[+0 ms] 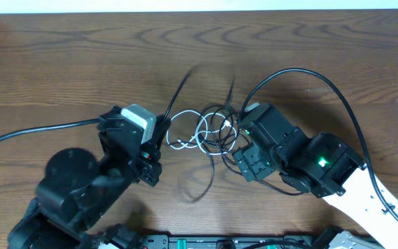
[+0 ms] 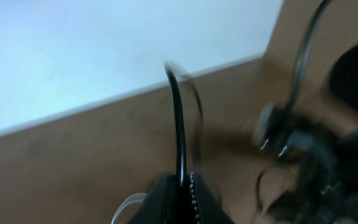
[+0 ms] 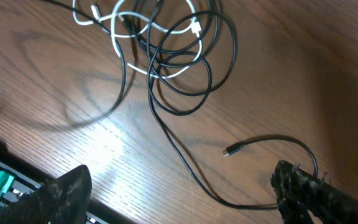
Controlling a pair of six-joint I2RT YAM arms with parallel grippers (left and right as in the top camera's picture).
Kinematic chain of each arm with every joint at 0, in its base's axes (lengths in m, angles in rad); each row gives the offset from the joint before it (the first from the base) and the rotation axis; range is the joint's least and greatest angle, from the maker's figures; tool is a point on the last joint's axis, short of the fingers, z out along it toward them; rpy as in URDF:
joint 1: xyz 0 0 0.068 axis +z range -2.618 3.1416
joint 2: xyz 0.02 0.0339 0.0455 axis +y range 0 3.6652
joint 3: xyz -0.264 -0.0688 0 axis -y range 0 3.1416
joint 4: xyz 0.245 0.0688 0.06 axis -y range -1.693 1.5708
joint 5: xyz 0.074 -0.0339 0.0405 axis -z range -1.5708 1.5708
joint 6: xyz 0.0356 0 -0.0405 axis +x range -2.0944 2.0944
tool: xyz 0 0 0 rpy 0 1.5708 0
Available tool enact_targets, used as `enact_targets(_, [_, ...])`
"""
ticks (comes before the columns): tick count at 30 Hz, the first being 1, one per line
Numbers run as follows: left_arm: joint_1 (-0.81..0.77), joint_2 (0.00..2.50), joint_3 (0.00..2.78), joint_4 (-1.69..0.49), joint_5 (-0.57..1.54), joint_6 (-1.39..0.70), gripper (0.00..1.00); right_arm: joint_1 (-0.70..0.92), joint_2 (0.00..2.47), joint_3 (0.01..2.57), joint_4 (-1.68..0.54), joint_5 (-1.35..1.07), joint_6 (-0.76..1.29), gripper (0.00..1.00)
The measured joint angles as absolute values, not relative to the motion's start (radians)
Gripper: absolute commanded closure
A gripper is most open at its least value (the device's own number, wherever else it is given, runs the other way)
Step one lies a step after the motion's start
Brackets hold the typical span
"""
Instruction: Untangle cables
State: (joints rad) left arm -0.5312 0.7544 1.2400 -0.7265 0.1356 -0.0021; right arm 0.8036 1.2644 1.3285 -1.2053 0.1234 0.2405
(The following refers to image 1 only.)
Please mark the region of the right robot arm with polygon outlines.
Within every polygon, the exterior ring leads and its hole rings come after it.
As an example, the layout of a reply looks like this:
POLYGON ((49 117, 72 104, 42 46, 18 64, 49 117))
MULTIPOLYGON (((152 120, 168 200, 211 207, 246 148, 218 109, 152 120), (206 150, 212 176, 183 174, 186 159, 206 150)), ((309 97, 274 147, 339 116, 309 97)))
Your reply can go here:
POLYGON ((309 138, 270 104, 245 108, 239 123, 252 141, 232 156, 247 181, 278 172, 283 182, 348 215, 384 248, 398 248, 398 199, 358 153, 332 133, 309 138))

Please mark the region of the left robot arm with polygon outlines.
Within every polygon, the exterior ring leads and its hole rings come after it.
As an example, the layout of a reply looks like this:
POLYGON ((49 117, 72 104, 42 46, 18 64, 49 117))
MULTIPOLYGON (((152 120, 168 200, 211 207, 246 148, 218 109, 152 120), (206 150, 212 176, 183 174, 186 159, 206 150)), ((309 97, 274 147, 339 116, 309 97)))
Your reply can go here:
POLYGON ((88 234, 132 184, 151 187, 162 172, 160 148, 171 124, 164 115, 143 142, 144 128, 121 115, 118 107, 99 117, 104 157, 86 149, 57 152, 46 164, 23 219, 8 235, 9 248, 141 248, 141 236, 117 224, 100 234, 88 234))

